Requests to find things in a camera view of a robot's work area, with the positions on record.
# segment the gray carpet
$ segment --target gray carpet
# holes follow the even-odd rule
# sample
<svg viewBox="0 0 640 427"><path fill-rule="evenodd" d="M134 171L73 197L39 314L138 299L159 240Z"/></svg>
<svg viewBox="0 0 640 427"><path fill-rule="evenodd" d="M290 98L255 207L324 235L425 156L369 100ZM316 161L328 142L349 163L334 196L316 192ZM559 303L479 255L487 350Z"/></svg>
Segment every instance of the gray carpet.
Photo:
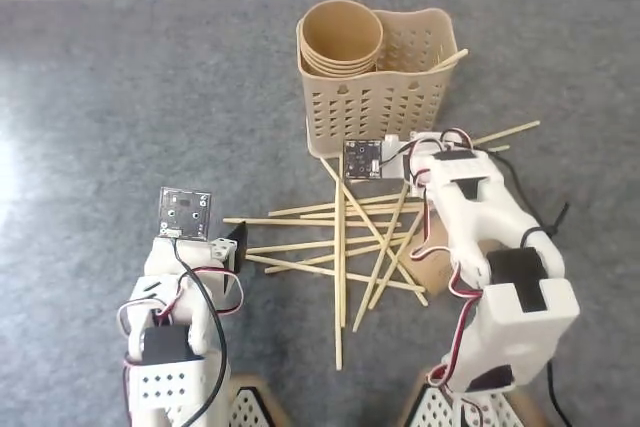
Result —
<svg viewBox="0 0 640 427"><path fill-rule="evenodd" d="M213 191L213 234L223 216L333 199L294 68L295 23L316 1L0 1L2 425L125 424L114 313L160 186ZM542 120L507 157L546 218L573 204L557 243L582 315L558 349L558 396L574 425L636 425L640 0L362 1L451 13L472 55L440 125ZM331 236L256 228L251 244ZM389 290L336 373L332 282L262 270L246 267L246 306L225 323L233 370L264 376L295 425L391 425L459 303ZM543 376L531 390L551 413Z"/></svg>

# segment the beige basket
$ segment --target beige basket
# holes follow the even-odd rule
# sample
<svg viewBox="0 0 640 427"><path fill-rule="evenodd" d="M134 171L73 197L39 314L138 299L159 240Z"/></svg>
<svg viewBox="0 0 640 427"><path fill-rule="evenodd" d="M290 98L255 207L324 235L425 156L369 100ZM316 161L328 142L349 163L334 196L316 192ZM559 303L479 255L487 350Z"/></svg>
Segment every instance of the beige basket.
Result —
<svg viewBox="0 0 640 427"><path fill-rule="evenodd" d="M307 110L307 140L315 157L335 157L345 139L382 139L413 130L430 130L457 62L427 73L458 51L449 15L440 9L419 12L375 11L384 27L377 72L346 79L308 73L300 55Z"/></svg>

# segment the red wire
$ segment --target red wire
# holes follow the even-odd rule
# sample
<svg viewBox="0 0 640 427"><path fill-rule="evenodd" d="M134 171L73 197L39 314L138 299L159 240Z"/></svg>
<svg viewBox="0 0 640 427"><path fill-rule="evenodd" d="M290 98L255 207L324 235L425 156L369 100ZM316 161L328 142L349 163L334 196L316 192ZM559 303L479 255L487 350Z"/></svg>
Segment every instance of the red wire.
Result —
<svg viewBox="0 0 640 427"><path fill-rule="evenodd" d="M456 289L456 284L460 281L460 268L456 269L455 272L453 273L453 277L451 279L451 287L453 288L453 290L460 294L460 295L464 295L464 296L468 296L468 295L473 295L473 296L482 296L482 291L481 290L458 290Z"/></svg>
<svg viewBox="0 0 640 427"><path fill-rule="evenodd" d="M194 273L196 272L218 272L218 273L226 273L228 274L229 271L227 269L221 268L221 267L195 267L192 269ZM173 309L176 306L176 303L178 302L178 297L177 295L180 293L180 284L182 283L182 280L185 278L186 274L182 274L179 278L178 278L178 289L176 291L176 297L171 301L171 303L164 309L164 314L161 316L158 316L158 319L160 321L163 321L166 317L169 316L169 314L171 314L171 312L173 311ZM217 312L221 315L226 315L226 314L230 314L232 312L235 312L238 309L239 305L236 305L235 307L231 307L229 309L220 309Z"/></svg>
<svg viewBox="0 0 640 427"><path fill-rule="evenodd" d="M473 304L475 304L478 300L480 300L480 296L469 299L465 302L464 306L462 307L462 311L460 312L460 318L458 319L458 325L460 326L460 328L456 329L455 337L453 339L453 348L451 350L451 359L449 360L449 368L447 369L447 366L442 366L441 368L436 370L436 372L438 372L439 375L444 375L444 377L437 378L436 372L434 372L431 375L432 378L436 378L436 380L441 380L440 382L441 385L445 385L447 382L449 382L449 380L453 376L453 372L455 371L456 364L458 363L458 354L460 353L460 345L462 344L462 334L464 333L464 326L466 324L467 317L469 316L469 312L471 311L471 307L473 307Z"/></svg>

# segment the cable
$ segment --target cable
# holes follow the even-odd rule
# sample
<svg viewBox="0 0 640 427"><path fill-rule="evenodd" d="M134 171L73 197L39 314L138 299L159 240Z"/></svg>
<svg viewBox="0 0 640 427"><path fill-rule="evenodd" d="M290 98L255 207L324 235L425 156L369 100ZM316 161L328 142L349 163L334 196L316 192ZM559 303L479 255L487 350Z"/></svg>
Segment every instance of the cable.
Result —
<svg viewBox="0 0 640 427"><path fill-rule="evenodd" d="M471 140L471 136L467 134L464 130L459 129L458 127L451 127L449 129L444 129L440 134L440 142L445 142L445 136L449 132L454 132L458 134L460 137L462 137L466 141L467 143L466 147L473 150L473 141Z"/></svg>
<svg viewBox="0 0 640 427"><path fill-rule="evenodd" d="M558 399L556 398L556 390L553 386L553 359L547 362L547 390L549 391L549 398L551 399L551 403L553 404L553 408L556 409L558 416L564 422L566 427L572 427L571 422L569 421L569 417L565 415L563 410L560 408L560 404L558 404Z"/></svg>
<svg viewBox="0 0 640 427"><path fill-rule="evenodd" d="M191 417L189 417L189 419L187 419L187 421L182 425L182 427L189 427L193 425L196 422L196 420L198 420L207 411L209 407L211 407L211 404L213 404L213 401L216 399L216 397L218 396L218 393L220 392L220 389L222 388L222 383L224 382L224 376L227 371L227 340L224 336L222 322L220 322L220 317L218 316L218 312L216 311L215 305L213 305L213 300L207 293L207 289L205 288L200 278L193 272L193 269L189 266L189 264L187 264L184 260L180 258L180 255L178 254L178 244L176 239L171 239L171 244L173 246L173 254L176 257L176 260L180 262L186 274L191 278L193 283L196 284L196 287L198 287L198 290L200 290L200 293L202 294L202 297L204 298L204 301L207 304L207 307L209 308L211 317L213 317L213 322L216 325L216 330L218 331L218 337L220 338L220 369L218 371L218 378L216 379L216 383L214 384L213 389L211 390L211 393L209 394L207 399L204 401L202 406Z"/></svg>
<svg viewBox="0 0 640 427"><path fill-rule="evenodd" d="M244 289L242 288L242 283L240 282L240 279L235 273L230 272L229 270L224 269L222 267L195 267L192 270L194 273L197 273L197 272L217 273L223 276L231 277L236 281L236 284L238 285L238 289L240 290L240 300L238 301L238 304L229 309L216 309L218 312L218 315L224 316L224 315L234 314L242 308L242 305L244 304ZM169 303L169 305L158 315L158 318L160 320L164 320L165 317L169 316L173 312L173 309L175 308L178 302L178 299L184 292L184 289L182 288L182 281L184 280L185 277L187 277L186 272L183 273L178 278L178 288L176 290L176 295L173 298L173 300Z"/></svg>
<svg viewBox="0 0 640 427"><path fill-rule="evenodd" d="M116 322L118 324L118 329L120 330L120 333L124 337L129 337L129 335L131 334L131 331L127 332L127 329L124 326L124 320L122 318L123 312L126 311L129 307L133 307L134 305L144 305L144 304L148 304L148 303L157 303L157 304L160 304L161 308L160 309L152 309L151 312L154 313L155 310L159 310L160 312L158 313L158 315L161 315L164 312L164 309L166 309L167 304L165 304L162 300L156 298L155 295L156 294L151 294L148 297L142 297L140 299L128 300L127 302L125 302L124 304L122 304L118 308L118 311L116 312ZM173 323L173 319L171 318L171 316L169 316L169 321L171 323Z"/></svg>
<svg viewBox="0 0 640 427"><path fill-rule="evenodd" d="M453 334L453 340L451 342L451 358L449 359L448 364L439 364L436 365L431 371L427 374L427 382L433 387L444 387L447 385L447 382L451 379L453 372L456 368L456 364L458 362L458 354L460 353L460 345L462 344L462 334L464 333L464 328L467 322L467 318L469 317L469 313L471 312L471 307L474 306L476 302L480 300L482 297L482 291L459 291L456 289L455 284L460 279L460 264L458 263L454 266L454 272L449 280L449 290L456 297L460 297L466 299L462 310L460 311L460 316L458 317L458 323L456 325L456 330Z"/></svg>
<svg viewBox="0 0 640 427"><path fill-rule="evenodd" d="M478 425L483 426L484 425L484 416L482 415L482 409L480 408L480 406L478 404L476 404L475 402L470 401L469 399L465 399L464 397L460 397L460 400L462 400L462 402L464 402L465 404L470 405L472 408L475 408L478 411L478 416L480 417L480 423Z"/></svg>
<svg viewBox="0 0 640 427"><path fill-rule="evenodd" d="M131 411L129 410L129 367L127 363L122 366L122 392L124 394L124 411L129 419L129 426L132 425Z"/></svg>
<svg viewBox="0 0 640 427"><path fill-rule="evenodd" d="M428 144L428 143L432 143L432 144L437 144L438 147L440 148L440 151L444 150L444 146L442 145L442 142L440 142L438 139L433 139L433 138L420 138L420 139L415 139L412 140L410 142L407 142L406 144L404 144L402 147L400 147L395 154L393 154L391 157L389 157L386 160L383 160L382 162L380 162L380 166L386 165L389 162L391 162L393 159L395 159L398 155L406 152L407 150L411 150L413 151L413 149L418 145L418 144Z"/></svg>

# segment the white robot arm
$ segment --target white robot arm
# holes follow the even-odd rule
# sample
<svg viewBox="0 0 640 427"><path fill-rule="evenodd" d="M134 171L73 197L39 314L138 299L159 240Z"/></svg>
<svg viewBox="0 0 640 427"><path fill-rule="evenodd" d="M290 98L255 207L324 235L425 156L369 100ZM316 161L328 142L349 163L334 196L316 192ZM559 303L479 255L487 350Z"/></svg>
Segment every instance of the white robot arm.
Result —
<svg viewBox="0 0 640 427"><path fill-rule="evenodd" d="M214 308L213 315L209 304L220 306L237 282L246 227L241 225L230 238L208 242L210 203L208 193L163 188L160 234L144 276L118 311L128 341L124 374L134 427L229 423L230 373L217 318L225 311ZM128 330L122 326L125 314ZM211 342L216 331L218 345Z"/></svg>
<svg viewBox="0 0 640 427"><path fill-rule="evenodd" d="M345 143L351 178L404 178L413 195L433 203L449 235L452 265L478 290L476 315L464 329L446 387L459 394L488 394L528 384L553 357L560 336L579 314L564 279L558 249L524 212L486 152L462 147L453 132ZM478 241L506 249L486 257Z"/></svg>

